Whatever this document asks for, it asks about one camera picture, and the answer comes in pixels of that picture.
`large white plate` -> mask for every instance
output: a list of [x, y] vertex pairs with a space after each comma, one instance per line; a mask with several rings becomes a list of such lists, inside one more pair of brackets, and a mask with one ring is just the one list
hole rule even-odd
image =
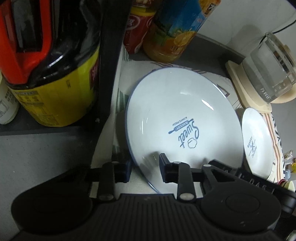
[[262, 115], [247, 108], [242, 116], [244, 151], [251, 172], [267, 179], [274, 161], [272, 140]]
[[231, 104], [207, 78], [182, 68], [154, 71], [138, 83], [127, 105], [126, 136], [134, 162], [159, 193], [177, 193], [177, 184], [162, 180], [160, 153], [192, 168], [212, 159], [242, 164], [242, 131]]

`juice bottle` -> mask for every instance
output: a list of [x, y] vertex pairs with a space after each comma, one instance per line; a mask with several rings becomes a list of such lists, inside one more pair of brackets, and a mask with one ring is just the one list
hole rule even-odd
[[221, 0], [165, 0], [144, 38], [143, 49], [153, 60], [173, 62]]

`black cable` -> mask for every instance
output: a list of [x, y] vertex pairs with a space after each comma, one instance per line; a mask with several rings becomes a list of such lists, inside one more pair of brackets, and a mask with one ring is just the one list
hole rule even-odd
[[[273, 33], [273, 34], [277, 34], [277, 33], [281, 32], [281, 31], [285, 30], [286, 28], [292, 26], [294, 23], [296, 23], [296, 19], [295, 19], [293, 22], [291, 22], [290, 24], [288, 24], [287, 26], [281, 28], [281, 29], [278, 30], [278, 31], [272, 32], [272, 33]], [[265, 38], [266, 38], [266, 35], [264, 35], [264, 37], [261, 39], [261, 41], [260, 41], [259, 44], [261, 44]]]

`silver screw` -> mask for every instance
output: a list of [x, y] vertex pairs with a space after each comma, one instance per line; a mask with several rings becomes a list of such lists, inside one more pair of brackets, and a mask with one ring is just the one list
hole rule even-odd
[[111, 201], [114, 198], [112, 194], [102, 194], [99, 196], [101, 201]]
[[194, 199], [194, 195], [192, 193], [182, 193], [180, 195], [180, 198], [183, 201], [191, 201], [192, 199]]

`small white plate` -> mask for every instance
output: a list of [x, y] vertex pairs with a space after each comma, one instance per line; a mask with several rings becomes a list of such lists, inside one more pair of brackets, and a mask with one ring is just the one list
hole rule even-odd
[[[127, 105], [126, 136], [134, 162], [158, 193], [177, 193], [177, 184], [162, 180], [160, 153], [192, 168], [212, 159], [242, 165], [242, 130], [234, 109], [212, 82], [190, 70], [164, 68], [138, 83]], [[202, 197], [199, 184], [195, 187]]]
[[242, 116], [244, 151], [251, 172], [267, 179], [274, 160], [272, 140], [262, 115], [247, 108]]

